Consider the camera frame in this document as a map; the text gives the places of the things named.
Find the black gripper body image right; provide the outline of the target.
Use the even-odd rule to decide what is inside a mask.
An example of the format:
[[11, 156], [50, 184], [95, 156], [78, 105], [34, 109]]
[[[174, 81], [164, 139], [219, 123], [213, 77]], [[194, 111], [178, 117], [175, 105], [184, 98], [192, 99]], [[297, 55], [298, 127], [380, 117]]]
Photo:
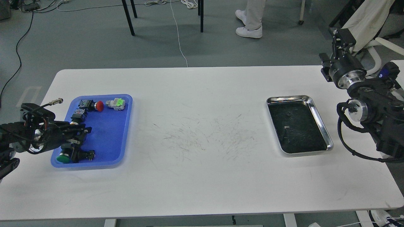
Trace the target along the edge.
[[338, 89], [348, 89], [354, 83], [362, 82], [367, 71], [354, 56], [347, 54], [333, 62], [329, 75]]

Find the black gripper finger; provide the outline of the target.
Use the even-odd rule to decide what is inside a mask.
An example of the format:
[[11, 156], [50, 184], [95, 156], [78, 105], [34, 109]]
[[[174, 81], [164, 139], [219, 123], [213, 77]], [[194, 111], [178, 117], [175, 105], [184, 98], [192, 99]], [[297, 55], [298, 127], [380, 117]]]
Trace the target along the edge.
[[85, 124], [72, 125], [65, 127], [65, 135], [89, 134], [92, 132], [92, 127], [87, 127]]
[[356, 39], [348, 28], [336, 28], [332, 32], [331, 59], [339, 59], [343, 56], [354, 57], [351, 48], [356, 45]]
[[87, 135], [75, 135], [72, 138], [66, 140], [67, 143], [73, 143], [78, 145], [83, 145], [86, 140]]
[[327, 82], [332, 82], [332, 78], [329, 74], [331, 66], [330, 57], [327, 55], [327, 53], [319, 53], [319, 58], [321, 59], [322, 62], [322, 69], [321, 69], [322, 75], [324, 76]]

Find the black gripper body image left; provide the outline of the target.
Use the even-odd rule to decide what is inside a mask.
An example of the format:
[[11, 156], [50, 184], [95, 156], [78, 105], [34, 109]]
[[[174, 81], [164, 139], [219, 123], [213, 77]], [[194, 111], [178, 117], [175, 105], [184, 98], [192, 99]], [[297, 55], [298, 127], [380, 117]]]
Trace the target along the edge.
[[35, 129], [32, 134], [30, 153], [43, 153], [60, 147], [67, 140], [67, 131], [72, 129], [73, 125], [61, 122], [51, 123], [47, 129], [44, 125]]

